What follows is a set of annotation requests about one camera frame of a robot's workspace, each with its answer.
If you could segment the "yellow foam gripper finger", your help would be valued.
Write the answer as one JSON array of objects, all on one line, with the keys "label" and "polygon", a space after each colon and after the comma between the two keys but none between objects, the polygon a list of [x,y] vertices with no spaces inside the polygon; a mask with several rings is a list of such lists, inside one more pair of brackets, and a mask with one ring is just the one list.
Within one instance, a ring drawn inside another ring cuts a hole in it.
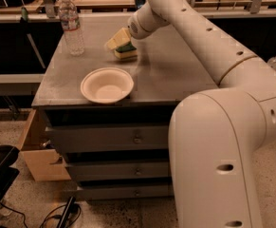
[{"label": "yellow foam gripper finger", "polygon": [[113,50],[128,44],[131,41],[131,34],[128,28],[121,28],[115,35],[113,35],[106,43],[107,50]]}]

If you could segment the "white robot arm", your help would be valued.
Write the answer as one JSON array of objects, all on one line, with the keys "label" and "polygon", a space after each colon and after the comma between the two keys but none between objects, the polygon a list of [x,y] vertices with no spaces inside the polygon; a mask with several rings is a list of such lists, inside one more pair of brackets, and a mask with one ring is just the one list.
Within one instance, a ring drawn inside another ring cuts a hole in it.
[{"label": "white robot arm", "polygon": [[182,100],[169,124],[179,228],[263,228],[252,154],[276,139],[276,71],[187,0],[147,0],[108,48],[172,25],[217,87]]}]

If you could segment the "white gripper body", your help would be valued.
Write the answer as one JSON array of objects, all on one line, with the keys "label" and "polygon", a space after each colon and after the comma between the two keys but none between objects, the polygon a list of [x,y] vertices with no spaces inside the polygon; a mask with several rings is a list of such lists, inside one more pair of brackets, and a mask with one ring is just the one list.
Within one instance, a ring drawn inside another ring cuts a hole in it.
[{"label": "white gripper body", "polygon": [[129,32],[135,39],[144,39],[156,30],[168,25],[169,22],[153,12],[148,2],[135,12],[127,23]]}]

